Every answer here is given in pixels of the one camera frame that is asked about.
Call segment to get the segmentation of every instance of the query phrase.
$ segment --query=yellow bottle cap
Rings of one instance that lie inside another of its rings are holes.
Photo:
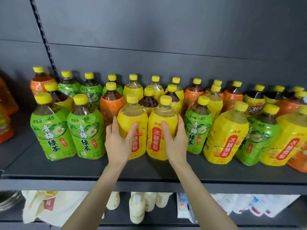
[[[297,108],[297,112],[307,115],[307,105],[301,105]]]
[[[83,93],[76,94],[74,96],[74,101],[76,105],[84,105],[87,104],[87,96]]]
[[[180,78],[179,77],[173,77],[172,83],[179,84],[179,82],[180,82]]]
[[[144,89],[144,95],[145,96],[153,96],[153,93],[154,93],[154,89],[151,88],[151,87],[146,87]]]
[[[109,79],[109,81],[116,81],[116,75],[115,74],[109,74],[108,79]]]
[[[268,113],[268,114],[270,114],[270,115],[276,115],[277,112],[279,111],[279,107],[275,106],[275,105],[272,105],[272,104],[267,104],[264,107],[263,111]]]
[[[106,89],[107,90],[116,90],[116,83],[115,82],[107,82],[106,83]]]
[[[51,91],[56,91],[59,88],[58,88],[58,85],[55,82],[48,82],[48,83],[45,84],[45,89],[47,91],[51,92]]]
[[[295,97],[306,97],[307,96],[307,91],[297,91],[294,93]]]
[[[130,74],[129,79],[132,81],[136,81],[138,79],[138,76],[136,74]]]
[[[255,90],[258,91],[258,92],[261,92],[264,90],[264,85],[256,85],[255,86]]]
[[[193,83],[194,83],[195,85],[199,85],[199,84],[201,83],[201,79],[200,79],[200,78],[194,78],[194,79],[193,79]]]
[[[33,70],[36,73],[44,73],[45,72],[44,67],[41,67],[41,66],[35,66],[35,67],[33,67]]]
[[[213,92],[219,92],[221,90],[221,87],[219,85],[212,85],[211,90]]]
[[[200,96],[200,97],[198,98],[198,100],[197,100],[197,103],[198,103],[199,105],[206,106],[206,105],[208,105],[209,100],[210,100],[210,98],[207,97],[207,96]]]
[[[128,103],[138,103],[138,95],[136,93],[127,94]]]
[[[221,80],[214,80],[214,81],[213,81],[213,85],[221,86],[221,84],[222,84],[222,81],[221,81]]]
[[[71,71],[62,71],[62,76],[63,77],[72,77],[72,72]]]
[[[277,85],[277,86],[274,87],[274,91],[279,92],[279,93],[284,91],[284,90],[285,90],[285,88],[283,86],[280,86],[280,85]]]
[[[162,95],[160,98],[160,104],[169,106],[172,104],[172,97],[168,95]]]
[[[234,106],[234,109],[238,111],[246,111],[247,108],[248,108],[248,104],[245,102],[241,102],[241,101],[237,101]]]
[[[159,82],[159,81],[160,81],[160,77],[154,75],[154,76],[151,77],[151,80],[152,80],[153,82]]]
[[[52,102],[52,97],[50,93],[38,93],[34,96],[38,104],[47,104]]]
[[[304,88],[300,86],[293,87],[293,92],[298,92],[298,91],[304,91]]]
[[[167,91],[169,92],[176,92],[177,86],[176,85],[168,85],[167,86]]]
[[[84,73],[86,79],[94,79],[94,73]]]
[[[242,82],[240,82],[240,81],[234,81],[232,83],[232,86],[234,86],[234,87],[241,87],[241,85],[242,85]]]

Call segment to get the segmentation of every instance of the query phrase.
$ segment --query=green tea bottle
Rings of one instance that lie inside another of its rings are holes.
[[[102,86],[94,79],[94,73],[85,73],[86,82],[81,85],[80,93],[86,95],[88,104],[100,110]]]
[[[63,81],[59,83],[59,91],[73,97],[80,93],[81,85],[72,77],[71,71],[62,71]]]
[[[67,109],[52,103],[49,93],[34,97],[38,106],[31,115],[31,128],[47,159],[55,161],[74,156],[77,151],[67,129]]]
[[[75,107],[68,115],[67,123],[78,156],[99,159],[106,153],[106,132],[101,112],[88,104],[85,94],[74,96]]]
[[[212,114],[207,107],[209,100],[209,97],[200,96],[197,104],[185,114],[185,133],[188,136],[187,152],[189,153],[201,153],[212,126]]]
[[[267,104],[263,112],[248,118],[249,130],[242,141],[236,158],[244,165],[252,166],[259,162],[259,156],[269,147],[279,135],[280,126],[274,115],[278,106]]]
[[[122,96],[123,89],[122,89],[122,87],[121,87],[119,84],[117,84],[117,82],[116,82],[116,75],[115,75],[115,74],[109,74],[109,75],[108,75],[108,79],[109,79],[109,82],[112,81],[112,82],[115,82],[115,83],[116,83],[116,91],[119,92],[120,95]],[[107,91],[108,91],[108,89],[106,88],[106,85],[105,85],[105,86],[103,87],[102,95],[101,95],[101,96],[105,95]]]

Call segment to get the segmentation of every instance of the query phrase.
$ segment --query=person's right arm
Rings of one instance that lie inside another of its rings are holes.
[[[175,138],[172,138],[167,123],[162,122],[161,127],[167,158],[180,180],[201,229],[238,230],[239,228],[204,188],[188,164],[186,158],[188,138],[181,116],[178,115],[178,131]]]

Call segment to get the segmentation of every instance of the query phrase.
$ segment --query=bottle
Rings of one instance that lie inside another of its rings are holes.
[[[274,91],[268,92],[264,95],[265,105],[266,104],[275,104],[279,100],[282,100],[282,92],[285,90],[283,86],[277,85],[274,87]]]
[[[248,104],[237,101],[234,109],[222,113],[214,122],[204,147],[206,159],[213,164],[227,164],[248,133],[244,115]]]
[[[214,80],[214,81],[213,81],[213,85],[221,86],[221,84],[222,84],[222,81],[221,81],[221,80]],[[204,95],[210,93],[210,91],[211,91],[210,88],[206,89],[206,90],[204,91]],[[224,99],[224,94],[223,94],[222,92],[219,92],[219,94],[220,94],[221,99],[223,100],[223,99]]]
[[[172,98],[171,108],[176,112],[176,114],[179,114],[181,110],[181,103],[179,97],[176,94],[176,88],[177,87],[175,85],[168,85],[165,95]]]
[[[145,215],[145,198],[136,193],[129,200],[130,220],[134,224],[139,224],[143,221]]]
[[[119,206],[119,203],[120,203],[119,192],[112,191],[110,198],[109,198],[109,201],[106,204],[106,207],[109,210],[114,210]]]
[[[248,104],[245,112],[246,117],[255,115],[261,112],[262,106],[265,103],[263,85],[256,85],[255,88],[243,96],[244,102]]]
[[[200,154],[204,147],[209,129],[212,126],[212,114],[207,107],[209,100],[209,97],[200,96],[197,104],[185,114],[185,133],[189,140],[188,153]]]
[[[307,106],[302,105],[297,112],[278,117],[277,123],[281,128],[279,136],[260,155],[260,162],[265,165],[285,165],[305,143],[307,140]]]
[[[117,116],[120,109],[126,104],[123,96],[117,92],[115,82],[106,83],[107,92],[101,97],[100,109],[103,114],[104,125],[113,123],[113,117]]]
[[[55,82],[49,82],[45,84],[45,89],[50,93],[52,102],[61,107],[64,107],[71,112],[72,110],[72,98],[60,91],[58,91],[58,85]]]
[[[173,193],[165,193],[165,192],[158,192],[157,198],[156,198],[156,206],[159,208],[164,208],[167,205],[167,202],[169,201],[169,197]]]
[[[138,128],[132,141],[132,149],[129,160],[142,156],[146,151],[148,116],[146,111],[138,103],[138,95],[127,95],[127,104],[120,110],[117,121],[119,134],[126,138],[132,124],[138,122]]]
[[[0,77],[0,105],[8,116],[13,115],[19,111],[19,107],[7,88],[5,82]]]
[[[30,88],[32,90],[32,93],[34,95],[38,93],[46,93],[45,84],[48,82],[55,82],[57,85],[57,81],[50,75],[45,73],[45,69],[40,66],[33,67],[33,70],[35,72],[35,76],[33,77]]]
[[[74,156],[77,151],[67,129],[68,111],[52,103],[49,93],[34,97],[38,106],[31,115],[31,128],[47,159],[55,161]]]
[[[0,105],[0,143],[8,141],[14,136],[14,130],[10,126],[10,118]]]
[[[221,90],[220,86],[212,85],[211,91],[206,95],[210,99],[208,104],[208,109],[213,117],[212,124],[220,115],[221,110],[223,108],[223,100],[219,95],[220,90]]]
[[[234,81],[232,87],[223,92],[224,100],[221,113],[232,110],[236,101],[243,101],[243,94],[240,90],[241,85],[242,82]]]
[[[145,211],[151,212],[156,204],[157,193],[156,192],[144,192],[145,198]]]
[[[178,116],[171,108],[171,104],[170,96],[161,96],[160,104],[151,112],[148,119],[147,153],[150,157],[161,161],[167,160],[161,122],[168,124],[172,137],[175,137],[178,125]]]
[[[88,104],[85,94],[74,96],[75,107],[68,115],[67,123],[78,156],[99,159],[106,153],[106,131],[103,116],[94,106]]]
[[[186,112],[194,106],[198,98],[204,94],[203,89],[200,86],[201,79],[194,78],[193,85],[185,90],[185,97],[181,108],[180,115],[182,118],[185,117]]]
[[[253,166],[259,162],[259,156],[269,147],[280,133],[280,127],[274,117],[279,107],[267,104],[263,112],[248,118],[248,134],[242,141],[236,158],[244,165]]]
[[[151,83],[147,86],[149,88],[154,89],[154,98],[159,102],[160,97],[164,94],[164,89],[159,83],[160,77],[159,76],[152,76]]]
[[[307,173],[307,140],[297,150],[297,153],[287,162],[292,168]]]
[[[179,77],[173,77],[172,79],[172,85],[175,85],[176,88],[176,94],[178,96],[178,98],[180,99],[180,103],[181,106],[183,104],[183,99],[185,98],[185,94],[183,92],[183,89],[181,88],[181,86],[179,85],[180,83],[180,78]]]
[[[295,86],[295,87],[293,87],[292,91],[285,92],[282,97],[283,97],[283,99],[288,99],[290,97],[294,97],[294,94],[298,91],[304,91],[304,88],[300,87],[300,86]]]
[[[306,96],[307,91],[298,91],[294,94],[294,97],[290,97],[275,103],[275,105],[279,107],[279,112],[277,113],[276,118],[296,112],[297,108],[306,104],[304,101],[304,97]]]
[[[140,100],[144,96],[143,87],[138,83],[138,76],[136,74],[129,75],[129,83],[124,87],[124,99],[126,100],[126,96],[129,93],[136,93],[138,95],[138,99]]]
[[[99,102],[102,93],[102,86],[94,79],[94,73],[85,73],[86,81],[81,85],[80,93],[87,96],[88,104],[100,110]]]
[[[159,105],[158,101],[153,97],[153,93],[153,88],[146,87],[144,89],[144,97],[142,97],[141,100],[138,102],[146,111],[148,117],[152,110]]]
[[[81,85],[72,77],[71,71],[62,71],[63,81],[59,83],[59,91],[73,98],[80,93]]]
[[[119,92],[120,93],[120,95],[122,96],[123,95],[123,89],[122,89],[122,87],[119,85],[119,84],[117,84],[117,82],[116,82],[116,75],[115,74],[109,74],[108,75],[108,79],[109,79],[109,82],[115,82],[116,83],[116,91],[117,92]],[[102,95],[105,95],[106,94],[106,92],[107,92],[107,88],[106,88],[106,85],[103,87],[103,90],[102,90]]]

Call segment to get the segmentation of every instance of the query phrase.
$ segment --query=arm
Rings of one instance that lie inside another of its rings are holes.
[[[134,123],[127,137],[123,139],[119,135],[116,117],[113,118],[113,124],[106,127],[105,146],[109,163],[94,187],[63,225],[62,230],[96,230],[98,228],[111,192],[131,154],[132,140],[137,128],[138,123]]]
[[[181,116],[178,115],[178,131],[174,139],[171,137],[167,123],[162,122],[161,127],[167,158],[180,180],[201,229],[239,229],[204,188],[187,163],[188,138]]]

